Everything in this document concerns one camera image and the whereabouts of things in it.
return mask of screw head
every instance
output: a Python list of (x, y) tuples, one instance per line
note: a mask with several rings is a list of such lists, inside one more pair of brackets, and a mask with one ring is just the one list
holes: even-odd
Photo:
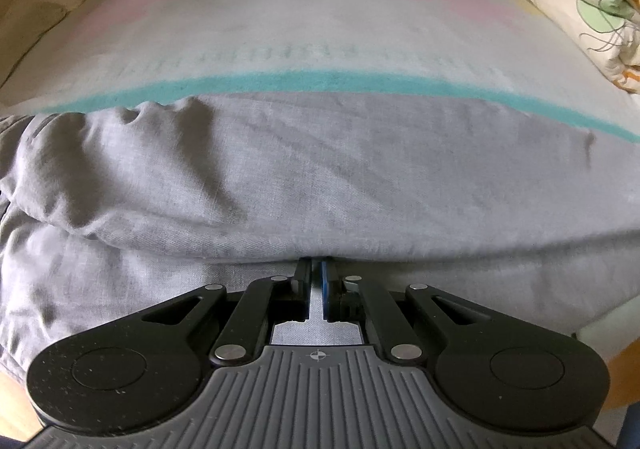
[(239, 344), (223, 344), (216, 348), (214, 355), (221, 361), (237, 361), (246, 355), (246, 350)]
[(391, 348), (391, 354), (401, 361), (411, 361), (422, 355), (422, 350), (415, 344), (397, 344)]

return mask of crosshair symbol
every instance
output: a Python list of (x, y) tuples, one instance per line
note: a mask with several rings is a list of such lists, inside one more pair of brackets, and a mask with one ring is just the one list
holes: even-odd
[(311, 352), (309, 354), (309, 357), (311, 357), (313, 360), (318, 362), (318, 361), (321, 361), (322, 359), (324, 359), (325, 357), (328, 357), (328, 355), (326, 353), (322, 352), (322, 350), (316, 350), (315, 352)]

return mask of turquoise border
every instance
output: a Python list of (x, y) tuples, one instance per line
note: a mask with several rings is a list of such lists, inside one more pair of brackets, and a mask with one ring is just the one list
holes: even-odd
[(592, 128), (629, 142), (640, 142), (640, 136), (616, 124), (589, 117), (535, 97), (455, 84), (444, 79), (364, 72), (286, 71), (162, 81), (139, 88), (85, 97), (70, 104), (46, 108), (46, 111), (86, 113), (113, 106), (130, 108), (144, 101), (168, 104), (194, 94), (239, 92), (373, 92), (484, 99), (502, 103), (521, 112), (564, 122), (570, 126)]

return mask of triangular cutout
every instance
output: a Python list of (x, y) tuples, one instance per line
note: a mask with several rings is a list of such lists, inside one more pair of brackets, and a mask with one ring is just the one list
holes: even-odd
[(455, 324), (468, 325), (491, 319), (487, 314), (468, 308), (455, 301), (450, 301), (446, 297), (435, 295), (431, 299), (433, 299), (433, 302), (438, 305), (438, 308), (447, 314)]
[(145, 315), (142, 318), (143, 321), (148, 323), (159, 323), (167, 325), (175, 325), (180, 323), (191, 310), (200, 302), (199, 296), (193, 296), (184, 301), (177, 302), (158, 311), (151, 312), (151, 314)]

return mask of gray ribbed plate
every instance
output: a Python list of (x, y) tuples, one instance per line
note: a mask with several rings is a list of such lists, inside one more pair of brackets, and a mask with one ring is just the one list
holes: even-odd
[(217, 369), (171, 420), (120, 437), (55, 427), (26, 449), (604, 449), (588, 428), (518, 437), (449, 409), (419, 369), (378, 359), (372, 347), (265, 347), (260, 359)]

